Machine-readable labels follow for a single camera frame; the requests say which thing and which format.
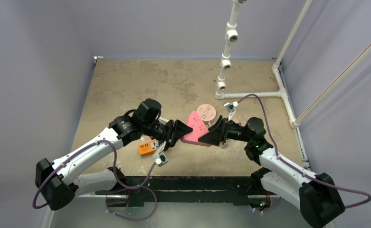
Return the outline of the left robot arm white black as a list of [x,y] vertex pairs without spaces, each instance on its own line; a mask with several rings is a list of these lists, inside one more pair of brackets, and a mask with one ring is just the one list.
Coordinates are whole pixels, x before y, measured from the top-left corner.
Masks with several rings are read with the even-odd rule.
[[[113,194],[120,194],[124,190],[145,187],[149,176],[134,186],[127,186],[124,179],[118,176],[118,150],[143,135],[149,136],[159,142],[151,167],[161,167],[168,162],[164,152],[173,147],[181,137],[192,132],[192,128],[180,120],[160,122],[161,108],[158,101],[148,98],[142,101],[137,109],[116,117],[95,138],[73,152],[53,161],[46,158],[40,160],[36,164],[37,191],[32,200],[32,207],[41,209],[48,206],[51,210],[58,210],[76,196],[92,191],[110,190]],[[111,153],[114,154],[112,168],[99,173],[82,174]]]

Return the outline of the pink round power strip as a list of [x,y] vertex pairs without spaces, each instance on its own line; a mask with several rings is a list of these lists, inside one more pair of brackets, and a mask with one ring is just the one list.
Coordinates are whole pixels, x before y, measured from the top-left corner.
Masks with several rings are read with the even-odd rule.
[[205,123],[211,123],[217,116],[216,109],[210,104],[201,104],[196,111]]

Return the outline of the orange power strip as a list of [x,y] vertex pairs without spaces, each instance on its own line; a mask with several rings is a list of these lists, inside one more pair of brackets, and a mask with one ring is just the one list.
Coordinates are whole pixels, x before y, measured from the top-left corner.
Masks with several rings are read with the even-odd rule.
[[153,140],[138,145],[138,153],[141,157],[153,154],[159,147],[159,141]]

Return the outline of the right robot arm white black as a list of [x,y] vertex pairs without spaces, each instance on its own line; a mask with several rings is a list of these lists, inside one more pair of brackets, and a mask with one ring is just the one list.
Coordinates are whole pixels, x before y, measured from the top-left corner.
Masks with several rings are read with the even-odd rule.
[[338,190],[331,188],[334,181],[328,174],[316,174],[297,166],[280,154],[265,139],[265,134],[260,118],[251,117],[245,126],[240,126],[220,117],[198,140],[215,146],[227,139],[246,142],[247,157],[264,171],[263,175],[252,178],[251,189],[256,193],[266,190],[288,201],[313,228],[322,228],[345,212]]

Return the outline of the pink triangular power strip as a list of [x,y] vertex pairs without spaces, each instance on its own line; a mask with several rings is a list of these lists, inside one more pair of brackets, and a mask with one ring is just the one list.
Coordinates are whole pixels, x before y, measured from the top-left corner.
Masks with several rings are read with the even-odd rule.
[[181,137],[182,143],[210,147],[210,144],[199,142],[198,139],[208,133],[208,128],[203,122],[198,112],[193,111],[188,116],[186,125],[192,129],[192,132]]

